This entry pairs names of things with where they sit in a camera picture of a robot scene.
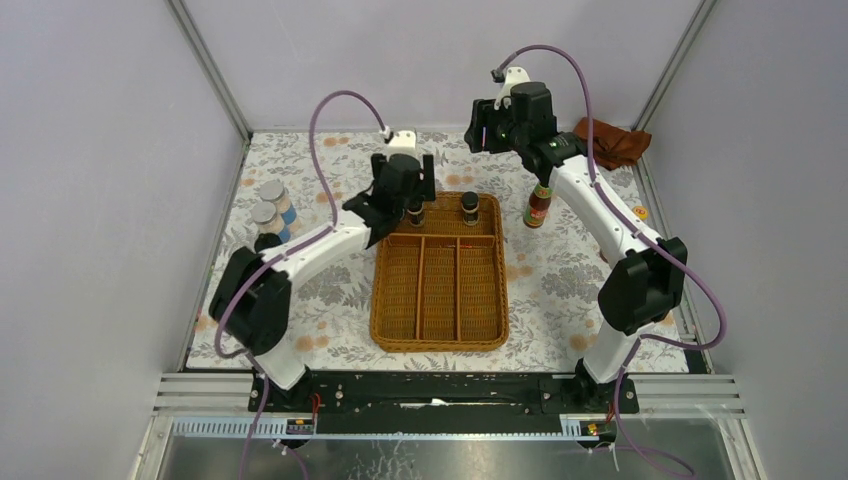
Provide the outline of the red sauce bottle yellow cap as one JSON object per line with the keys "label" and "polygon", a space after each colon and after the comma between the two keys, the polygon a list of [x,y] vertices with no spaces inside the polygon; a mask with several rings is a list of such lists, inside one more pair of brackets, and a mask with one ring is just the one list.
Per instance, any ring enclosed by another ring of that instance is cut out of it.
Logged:
{"label": "red sauce bottle yellow cap", "polygon": [[552,202],[552,189],[537,183],[529,196],[523,213],[523,222],[528,228],[541,227]]}

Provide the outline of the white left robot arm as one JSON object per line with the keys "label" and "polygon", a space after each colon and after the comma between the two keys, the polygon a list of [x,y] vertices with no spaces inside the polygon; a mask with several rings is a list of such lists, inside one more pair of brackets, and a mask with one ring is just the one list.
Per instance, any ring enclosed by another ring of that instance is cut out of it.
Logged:
{"label": "white left robot arm", "polygon": [[387,238],[405,213],[436,196],[434,157],[375,154],[371,187],[344,202],[335,222],[293,245],[230,257],[209,306],[219,330],[243,347],[272,386],[272,398],[288,411],[309,401],[306,364],[285,346],[293,293],[339,259]]}

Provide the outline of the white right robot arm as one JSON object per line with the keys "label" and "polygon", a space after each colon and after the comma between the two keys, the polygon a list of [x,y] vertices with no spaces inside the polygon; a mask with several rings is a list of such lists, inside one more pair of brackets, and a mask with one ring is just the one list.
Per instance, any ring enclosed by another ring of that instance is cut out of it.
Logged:
{"label": "white right robot arm", "polygon": [[613,398],[610,383],[640,335],[680,303],[687,249],[664,240],[626,208],[588,157],[587,144],[559,130],[542,82],[510,73],[493,99],[474,101],[465,141],[474,153],[516,153],[525,170],[564,200],[594,237],[611,267],[598,294],[604,323],[577,371],[575,402],[597,412]]}

